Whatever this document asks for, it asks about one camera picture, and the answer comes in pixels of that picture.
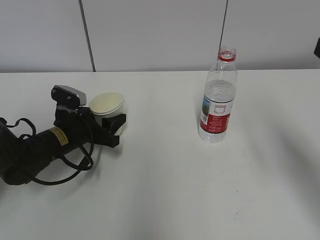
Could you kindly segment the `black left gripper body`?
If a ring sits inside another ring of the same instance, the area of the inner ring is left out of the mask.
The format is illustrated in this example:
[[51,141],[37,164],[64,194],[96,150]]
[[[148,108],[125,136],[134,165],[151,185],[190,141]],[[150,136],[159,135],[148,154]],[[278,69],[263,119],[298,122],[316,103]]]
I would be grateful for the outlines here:
[[79,118],[79,108],[74,111],[56,108],[53,124],[59,127],[73,143],[92,143],[107,147],[119,145],[118,135],[110,135],[95,120],[82,120]]

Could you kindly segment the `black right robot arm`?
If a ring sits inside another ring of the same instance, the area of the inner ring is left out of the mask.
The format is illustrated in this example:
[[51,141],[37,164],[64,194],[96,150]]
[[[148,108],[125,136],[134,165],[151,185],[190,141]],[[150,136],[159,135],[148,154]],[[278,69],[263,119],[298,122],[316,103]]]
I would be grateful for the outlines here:
[[320,59],[320,38],[317,40],[313,54]]

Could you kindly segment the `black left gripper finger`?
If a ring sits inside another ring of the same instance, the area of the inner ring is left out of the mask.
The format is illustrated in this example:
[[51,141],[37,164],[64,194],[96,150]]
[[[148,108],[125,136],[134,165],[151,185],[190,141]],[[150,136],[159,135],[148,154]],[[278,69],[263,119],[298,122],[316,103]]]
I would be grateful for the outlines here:
[[80,107],[79,108],[79,118],[83,121],[94,121],[95,118],[93,116],[93,113],[88,107]]
[[119,136],[122,133],[123,125],[126,123],[127,116],[121,113],[113,117],[104,117],[101,120],[101,125],[110,135]]

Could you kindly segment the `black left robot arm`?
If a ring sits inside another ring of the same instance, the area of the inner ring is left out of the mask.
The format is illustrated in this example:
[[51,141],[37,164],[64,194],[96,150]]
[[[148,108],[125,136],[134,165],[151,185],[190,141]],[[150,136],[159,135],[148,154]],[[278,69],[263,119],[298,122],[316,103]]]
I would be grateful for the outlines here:
[[[75,111],[56,109],[53,127],[38,133],[27,118],[20,118],[15,125],[27,123],[31,134],[20,137],[11,132],[12,126],[4,118],[0,120],[0,177],[8,185],[19,186],[33,181],[44,186],[56,186],[75,178],[82,171],[89,171],[94,165],[92,154],[95,145],[114,148],[119,145],[117,130],[127,116],[121,113],[103,118],[98,124],[88,107]],[[75,172],[62,180],[44,181],[37,178],[50,163],[62,160]]]

